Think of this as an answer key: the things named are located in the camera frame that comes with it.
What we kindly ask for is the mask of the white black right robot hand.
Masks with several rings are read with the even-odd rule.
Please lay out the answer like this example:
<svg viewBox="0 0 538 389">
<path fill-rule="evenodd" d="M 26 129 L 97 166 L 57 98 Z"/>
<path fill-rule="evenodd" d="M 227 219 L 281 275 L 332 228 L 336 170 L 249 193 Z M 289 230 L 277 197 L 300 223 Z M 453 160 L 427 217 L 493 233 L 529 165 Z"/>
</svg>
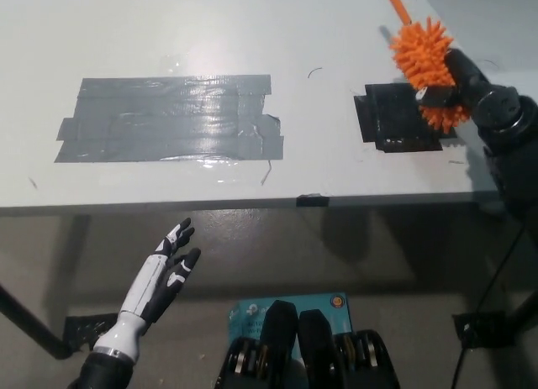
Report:
<svg viewBox="0 0 538 389">
<path fill-rule="evenodd" d="M 535 111 L 530 97 L 518 94 L 514 87 L 492 84 L 461 50 L 449 49 L 444 64 L 453 83 L 429 81 L 415 94 L 423 117 L 433 128 L 446 133 L 471 118 L 479 128 L 503 130 Z"/>
</svg>

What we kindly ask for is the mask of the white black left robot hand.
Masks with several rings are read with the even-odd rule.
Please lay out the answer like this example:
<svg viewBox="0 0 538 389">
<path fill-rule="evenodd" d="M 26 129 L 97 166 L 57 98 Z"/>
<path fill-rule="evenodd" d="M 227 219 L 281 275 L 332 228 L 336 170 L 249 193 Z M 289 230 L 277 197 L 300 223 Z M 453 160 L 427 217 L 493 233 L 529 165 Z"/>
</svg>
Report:
<svg viewBox="0 0 538 389">
<path fill-rule="evenodd" d="M 136 363 L 140 356 L 140 338 L 156 323 L 182 290 L 198 262 L 201 250 L 186 246 L 194 227 L 186 218 L 176 225 L 149 255 L 124 299 L 115 325 L 95 343 L 93 350 Z"/>
</svg>

